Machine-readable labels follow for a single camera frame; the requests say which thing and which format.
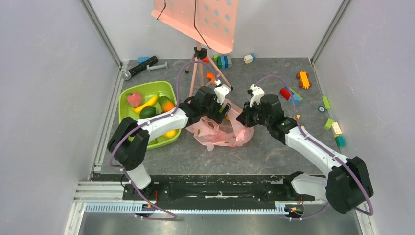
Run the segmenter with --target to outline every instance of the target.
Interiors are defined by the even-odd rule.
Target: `music stand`
[[[236,12],[238,0],[153,0],[154,10],[151,15],[163,23],[175,28],[196,40],[195,53],[190,61],[208,58],[229,87],[232,85],[208,56],[202,44],[220,54],[233,50]],[[204,85],[202,64],[194,64],[189,96],[193,93],[196,73],[199,74],[200,86]]]

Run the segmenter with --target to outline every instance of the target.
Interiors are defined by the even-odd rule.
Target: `avocado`
[[[146,106],[140,112],[140,119],[151,118],[156,115],[156,107]]]

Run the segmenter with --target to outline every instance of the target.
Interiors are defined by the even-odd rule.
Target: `banana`
[[[145,104],[134,108],[134,112],[136,114],[139,114],[144,107],[154,106],[157,103],[158,99],[159,99],[159,94],[153,95]]]

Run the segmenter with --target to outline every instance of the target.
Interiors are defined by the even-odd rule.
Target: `orange toy car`
[[[297,73],[296,78],[300,80],[299,87],[308,89],[312,86],[312,83],[308,81],[308,73],[301,70]]]

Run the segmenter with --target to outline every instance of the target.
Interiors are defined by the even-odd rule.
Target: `pink plastic bag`
[[[199,122],[187,127],[193,133],[194,138],[212,151],[215,145],[238,147],[247,143],[254,134],[254,128],[247,128],[236,120],[242,109],[225,99],[224,106],[229,103],[231,109],[228,112],[228,120],[218,125],[213,120],[202,117]]]

